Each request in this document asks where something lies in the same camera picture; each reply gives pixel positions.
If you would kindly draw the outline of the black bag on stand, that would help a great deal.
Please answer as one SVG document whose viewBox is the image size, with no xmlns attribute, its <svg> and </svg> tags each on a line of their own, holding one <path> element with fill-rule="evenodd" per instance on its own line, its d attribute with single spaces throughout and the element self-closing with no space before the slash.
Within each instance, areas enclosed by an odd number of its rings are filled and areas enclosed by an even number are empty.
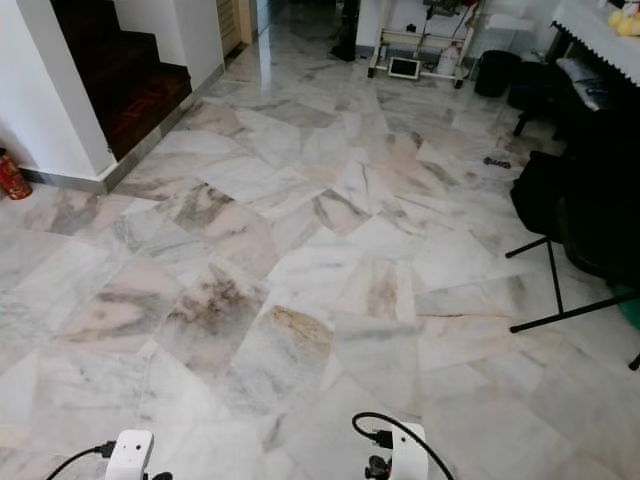
<svg viewBox="0 0 640 480">
<path fill-rule="evenodd" d="M 608 287 L 623 287 L 617 296 L 572 310 L 557 294 L 556 314 L 511 326 L 509 332 L 640 301 L 640 137 L 611 134 L 582 141 L 562 155 L 531 152 L 509 195 L 518 219 L 538 239 L 508 257 L 538 246 L 552 252 L 561 244 L 576 269 Z"/>
</svg>

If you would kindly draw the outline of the white framed tablet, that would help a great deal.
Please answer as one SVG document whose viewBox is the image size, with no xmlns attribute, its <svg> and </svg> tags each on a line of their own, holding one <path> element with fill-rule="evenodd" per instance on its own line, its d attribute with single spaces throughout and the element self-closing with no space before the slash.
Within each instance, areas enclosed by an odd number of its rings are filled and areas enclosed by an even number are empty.
<svg viewBox="0 0 640 480">
<path fill-rule="evenodd" d="M 421 76 L 421 61 L 412 58 L 390 58 L 387 65 L 389 77 L 417 81 Z"/>
</svg>

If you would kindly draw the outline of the black waste bin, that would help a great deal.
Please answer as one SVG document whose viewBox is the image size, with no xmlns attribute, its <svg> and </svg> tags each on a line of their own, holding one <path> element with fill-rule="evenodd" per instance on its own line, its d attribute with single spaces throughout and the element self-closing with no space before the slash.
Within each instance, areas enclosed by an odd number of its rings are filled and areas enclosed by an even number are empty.
<svg viewBox="0 0 640 480">
<path fill-rule="evenodd" d="M 489 99 L 502 97 L 521 63 L 521 56 L 515 52 L 502 50 L 483 52 L 474 64 L 474 92 Z"/>
</svg>

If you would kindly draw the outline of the yellow fruit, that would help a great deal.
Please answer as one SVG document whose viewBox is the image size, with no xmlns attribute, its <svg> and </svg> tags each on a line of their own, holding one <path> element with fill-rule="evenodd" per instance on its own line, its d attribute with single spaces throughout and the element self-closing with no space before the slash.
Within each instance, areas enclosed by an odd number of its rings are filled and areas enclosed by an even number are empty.
<svg viewBox="0 0 640 480">
<path fill-rule="evenodd" d="M 621 37 L 640 37 L 640 3 L 626 3 L 609 14 L 609 28 Z"/>
</svg>

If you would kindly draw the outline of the red fire extinguisher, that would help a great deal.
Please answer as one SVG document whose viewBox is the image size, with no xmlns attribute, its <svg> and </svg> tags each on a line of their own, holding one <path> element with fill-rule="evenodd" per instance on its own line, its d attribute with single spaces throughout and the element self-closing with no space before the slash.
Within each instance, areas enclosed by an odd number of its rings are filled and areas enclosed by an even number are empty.
<svg viewBox="0 0 640 480">
<path fill-rule="evenodd" d="M 5 196 L 12 200 L 23 200 L 33 193 L 22 170 L 10 159 L 5 148 L 0 148 L 0 186 Z"/>
</svg>

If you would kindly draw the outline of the white plastic bottle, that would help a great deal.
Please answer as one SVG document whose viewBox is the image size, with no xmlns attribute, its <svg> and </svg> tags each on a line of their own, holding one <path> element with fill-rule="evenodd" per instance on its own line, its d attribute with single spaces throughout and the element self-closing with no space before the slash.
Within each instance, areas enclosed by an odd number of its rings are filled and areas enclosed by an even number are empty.
<svg viewBox="0 0 640 480">
<path fill-rule="evenodd" d="M 434 73 L 442 78 L 454 79 L 457 74 L 458 61 L 460 61 L 460 45 L 457 42 L 451 42 L 451 45 L 440 52 Z"/>
</svg>

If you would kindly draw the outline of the dark wooden staircase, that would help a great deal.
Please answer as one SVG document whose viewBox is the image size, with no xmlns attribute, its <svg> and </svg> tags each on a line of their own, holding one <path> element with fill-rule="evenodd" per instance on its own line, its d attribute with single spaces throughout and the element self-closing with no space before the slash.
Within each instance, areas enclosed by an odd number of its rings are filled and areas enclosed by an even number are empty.
<svg viewBox="0 0 640 480">
<path fill-rule="evenodd" d="M 111 0 L 52 0 L 93 113 L 122 160 L 192 93 L 186 67 L 160 59 L 156 37 L 120 26 Z"/>
</svg>

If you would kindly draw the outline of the white wheeled rack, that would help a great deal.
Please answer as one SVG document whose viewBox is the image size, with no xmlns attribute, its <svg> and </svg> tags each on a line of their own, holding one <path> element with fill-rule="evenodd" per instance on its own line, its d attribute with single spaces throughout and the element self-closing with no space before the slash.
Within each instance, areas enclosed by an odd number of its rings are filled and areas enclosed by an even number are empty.
<svg viewBox="0 0 640 480">
<path fill-rule="evenodd" d="M 422 0 L 424 15 L 415 27 L 396 28 L 390 23 L 399 0 L 381 0 L 378 9 L 378 33 L 376 33 L 374 51 L 367 64 L 367 78 L 383 73 L 388 76 L 387 65 L 390 58 L 412 58 L 420 60 L 421 76 L 449 81 L 452 87 L 460 90 L 465 84 L 468 68 L 463 65 L 466 52 L 470 49 L 475 36 L 475 17 L 480 13 L 483 0 Z M 434 35 L 429 31 L 430 20 L 435 17 L 453 17 L 457 19 L 452 31 Z M 436 60 L 445 47 L 457 42 L 460 45 L 460 61 L 456 78 L 436 76 Z"/>
</svg>

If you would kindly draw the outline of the tall black appliance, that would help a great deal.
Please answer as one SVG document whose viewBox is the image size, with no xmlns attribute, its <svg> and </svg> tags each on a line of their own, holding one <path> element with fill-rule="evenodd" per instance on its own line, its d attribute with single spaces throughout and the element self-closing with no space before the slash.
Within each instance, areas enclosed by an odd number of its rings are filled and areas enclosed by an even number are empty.
<svg viewBox="0 0 640 480">
<path fill-rule="evenodd" d="M 342 61 L 356 58 L 358 14 L 362 0 L 340 0 L 339 24 L 335 31 L 335 45 L 329 54 Z"/>
</svg>

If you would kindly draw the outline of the light wooden door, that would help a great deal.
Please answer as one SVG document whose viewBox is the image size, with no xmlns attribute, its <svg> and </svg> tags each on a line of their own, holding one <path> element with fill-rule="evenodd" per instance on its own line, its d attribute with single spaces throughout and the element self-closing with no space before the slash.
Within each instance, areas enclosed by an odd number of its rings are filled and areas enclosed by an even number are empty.
<svg viewBox="0 0 640 480">
<path fill-rule="evenodd" d="M 253 0 L 215 0 L 218 8 L 221 50 L 224 58 L 233 58 L 253 42 L 256 35 Z"/>
</svg>

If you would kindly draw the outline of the table with white lace cloth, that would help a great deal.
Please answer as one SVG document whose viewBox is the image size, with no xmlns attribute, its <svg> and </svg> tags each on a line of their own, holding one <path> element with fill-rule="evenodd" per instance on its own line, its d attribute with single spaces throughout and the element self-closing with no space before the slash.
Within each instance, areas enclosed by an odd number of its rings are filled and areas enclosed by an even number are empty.
<svg viewBox="0 0 640 480">
<path fill-rule="evenodd" d="M 626 3 L 640 3 L 622 1 L 616 6 L 611 0 L 559 0 L 552 24 L 640 87 L 640 37 L 618 36 L 607 24 L 609 14 Z"/>
</svg>

